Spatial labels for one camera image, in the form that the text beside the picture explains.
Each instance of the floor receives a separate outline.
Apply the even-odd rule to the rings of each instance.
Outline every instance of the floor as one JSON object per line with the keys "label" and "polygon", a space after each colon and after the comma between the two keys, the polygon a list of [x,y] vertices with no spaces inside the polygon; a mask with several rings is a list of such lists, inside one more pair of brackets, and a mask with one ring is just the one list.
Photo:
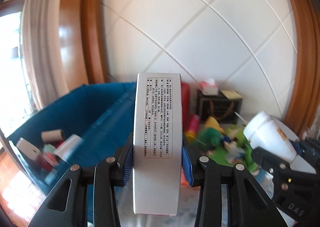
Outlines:
{"label": "floor", "polygon": [[6,152],[0,155],[0,204],[18,227],[27,227],[45,195],[18,169]]}

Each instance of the wall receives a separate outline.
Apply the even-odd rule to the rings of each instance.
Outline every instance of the wall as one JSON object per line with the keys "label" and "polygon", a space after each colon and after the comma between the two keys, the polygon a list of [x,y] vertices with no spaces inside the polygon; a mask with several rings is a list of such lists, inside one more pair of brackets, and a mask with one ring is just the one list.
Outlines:
{"label": "wall", "polygon": [[212,77],[221,89],[243,96],[243,115],[260,110],[285,115],[297,49],[289,0],[102,0],[102,5],[114,80],[176,72],[196,88]]}
{"label": "wall", "polygon": [[59,43],[59,6],[60,0],[48,0],[48,45],[55,86],[59,96],[68,93],[62,69]]}

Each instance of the toilet paper roll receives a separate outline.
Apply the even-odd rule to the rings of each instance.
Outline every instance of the toilet paper roll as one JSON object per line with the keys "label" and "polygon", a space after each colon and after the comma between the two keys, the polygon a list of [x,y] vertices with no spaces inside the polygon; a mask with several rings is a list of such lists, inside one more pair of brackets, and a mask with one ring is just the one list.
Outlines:
{"label": "toilet paper roll", "polygon": [[63,130],[50,130],[41,132],[41,138],[44,143],[63,141],[64,132]]}

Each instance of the wooden trim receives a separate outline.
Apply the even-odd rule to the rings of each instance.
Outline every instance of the wooden trim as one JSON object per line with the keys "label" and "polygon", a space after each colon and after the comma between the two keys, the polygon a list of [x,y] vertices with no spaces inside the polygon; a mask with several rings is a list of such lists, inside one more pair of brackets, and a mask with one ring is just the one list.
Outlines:
{"label": "wooden trim", "polygon": [[302,125],[300,130],[304,130],[306,127],[311,128],[313,121],[316,117],[317,107],[320,102],[320,23],[319,14],[311,0],[307,0],[309,8],[311,10],[311,16],[313,21],[313,27],[315,30],[315,43],[316,43],[316,71],[313,82],[313,89],[310,98],[310,104],[306,113],[305,124]]}
{"label": "wooden trim", "polygon": [[81,0],[60,0],[59,37],[68,89],[88,84],[81,36]]}
{"label": "wooden trim", "polygon": [[101,0],[82,0],[81,32],[89,83],[105,83],[108,74],[103,48]]}
{"label": "wooden trim", "polygon": [[310,0],[290,0],[296,23],[298,53],[295,83],[284,123],[295,134],[310,127],[319,105],[319,16]]}
{"label": "wooden trim", "polygon": [[0,17],[22,11],[24,0],[8,0],[0,4]]}

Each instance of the sticker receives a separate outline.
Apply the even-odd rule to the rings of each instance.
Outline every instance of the sticker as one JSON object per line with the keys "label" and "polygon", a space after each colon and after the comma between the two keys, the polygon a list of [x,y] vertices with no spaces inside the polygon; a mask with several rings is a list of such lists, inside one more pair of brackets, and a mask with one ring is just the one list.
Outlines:
{"label": "sticker", "polygon": [[172,158],[172,78],[147,78],[144,157]]}
{"label": "sticker", "polygon": [[282,129],[277,128],[277,132],[279,133],[280,137],[281,137],[283,140],[286,140],[286,139],[287,139],[287,136],[284,134],[284,132],[282,131]]}

